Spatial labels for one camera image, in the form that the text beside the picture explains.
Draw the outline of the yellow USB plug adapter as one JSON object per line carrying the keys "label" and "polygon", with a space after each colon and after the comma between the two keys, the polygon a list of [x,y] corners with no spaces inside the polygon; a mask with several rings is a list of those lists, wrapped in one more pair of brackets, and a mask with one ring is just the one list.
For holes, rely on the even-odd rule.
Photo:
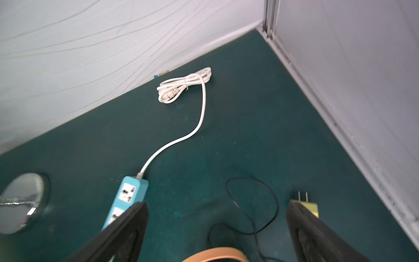
{"label": "yellow USB plug adapter", "polygon": [[319,208],[316,203],[312,203],[309,201],[308,192],[304,194],[301,191],[297,193],[297,199],[291,199],[292,202],[300,203],[306,209],[308,209],[315,217],[319,218]]}

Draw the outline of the light blue power strip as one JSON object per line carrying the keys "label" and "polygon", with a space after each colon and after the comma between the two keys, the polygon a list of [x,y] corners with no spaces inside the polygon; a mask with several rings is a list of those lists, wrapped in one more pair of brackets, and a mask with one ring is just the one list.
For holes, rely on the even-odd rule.
{"label": "light blue power strip", "polygon": [[102,230],[119,218],[133,204],[144,201],[148,186],[149,182],[145,179],[133,176],[123,178]]}

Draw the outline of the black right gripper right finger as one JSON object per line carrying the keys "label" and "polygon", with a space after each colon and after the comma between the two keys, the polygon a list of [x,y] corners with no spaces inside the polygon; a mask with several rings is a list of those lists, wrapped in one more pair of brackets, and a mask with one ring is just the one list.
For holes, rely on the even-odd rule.
{"label": "black right gripper right finger", "polygon": [[289,203],[286,219],[299,262],[369,261],[301,203]]}

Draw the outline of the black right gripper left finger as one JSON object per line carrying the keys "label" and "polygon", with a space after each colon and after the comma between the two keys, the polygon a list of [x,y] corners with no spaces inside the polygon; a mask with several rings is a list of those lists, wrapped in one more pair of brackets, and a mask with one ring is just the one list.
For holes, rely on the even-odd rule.
{"label": "black right gripper left finger", "polygon": [[136,262],[149,219],[145,202],[133,204],[67,262]]}

